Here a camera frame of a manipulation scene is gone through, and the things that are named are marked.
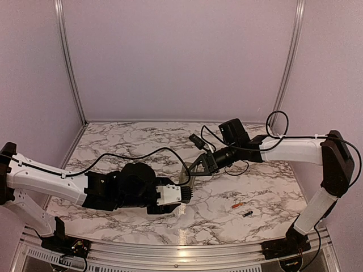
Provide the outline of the grey remote control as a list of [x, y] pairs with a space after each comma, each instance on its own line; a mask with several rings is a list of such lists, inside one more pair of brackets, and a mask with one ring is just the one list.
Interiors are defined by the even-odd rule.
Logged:
[[[190, 170], [190, 173], [194, 173], [196, 172], [198, 169], [198, 166], [194, 166], [191, 170]], [[181, 184], [181, 183], [185, 183], [186, 181], [188, 180], [188, 174], [187, 174], [187, 170], [182, 167], [181, 168], [181, 171], [180, 171], [180, 175], [179, 175], [179, 181], [178, 183]], [[195, 180], [196, 180], [196, 176], [191, 176], [189, 182], [185, 185], [185, 186], [188, 186], [190, 187], [190, 190], [191, 190], [191, 197], [189, 199], [185, 199], [185, 200], [182, 200], [181, 203], [185, 203], [185, 204], [188, 204], [190, 203], [192, 197], [193, 197], [193, 187], [194, 187], [194, 184], [195, 184]]]

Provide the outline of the black green battery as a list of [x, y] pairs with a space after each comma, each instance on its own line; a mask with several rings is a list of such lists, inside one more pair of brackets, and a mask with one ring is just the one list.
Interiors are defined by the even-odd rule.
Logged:
[[243, 214], [242, 217], [247, 217], [253, 214], [253, 211], [248, 211], [247, 213]]

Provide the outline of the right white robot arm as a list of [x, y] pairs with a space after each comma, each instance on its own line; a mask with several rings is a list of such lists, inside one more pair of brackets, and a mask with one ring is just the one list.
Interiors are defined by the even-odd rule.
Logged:
[[237, 118], [219, 125], [224, 148], [201, 154], [188, 168], [192, 176], [211, 176], [238, 161], [305, 162], [323, 168], [320, 188], [294, 221], [281, 241], [281, 249], [292, 254], [303, 244], [303, 237], [325, 218], [349, 189], [354, 160], [348, 142], [331, 130], [326, 135], [274, 137], [269, 134], [250, 138]]

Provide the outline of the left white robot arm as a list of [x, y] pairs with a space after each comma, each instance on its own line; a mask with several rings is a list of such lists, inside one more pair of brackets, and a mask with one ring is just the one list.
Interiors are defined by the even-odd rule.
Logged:
[[26, 191], [65, 199], [86, 209], [114, 211], [146, 208], [148, 214], [168, 214], [179, 206], [182, 189], [169, 178], [157, 177], [145, 163], [128, 163], [122, 170], [102, 174], [67, 172], [41, 164], [16, 151], [8, 142], [1, 150], [1, 204], [17, 213], [59, 252], [71, 248], [61, 219], [49, 215]]

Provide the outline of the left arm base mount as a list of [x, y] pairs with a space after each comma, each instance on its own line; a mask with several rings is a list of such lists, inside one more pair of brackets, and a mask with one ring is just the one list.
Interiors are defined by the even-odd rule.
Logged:
[[56, 236], [41, 238], [42, 248], [62, 253], [66, 256], [76, 256], [80, 258], [86, 258], [88, 256], [90, 245], [90, 240], [67, 235], [64, 239]]

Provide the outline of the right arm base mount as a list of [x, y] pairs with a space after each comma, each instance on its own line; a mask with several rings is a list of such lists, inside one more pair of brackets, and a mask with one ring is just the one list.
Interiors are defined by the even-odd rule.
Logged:
[[266, 260], [300, 254], [311, 249], [308, 239], [296, 242], [287, 238], [262, 242], [261, 247]]

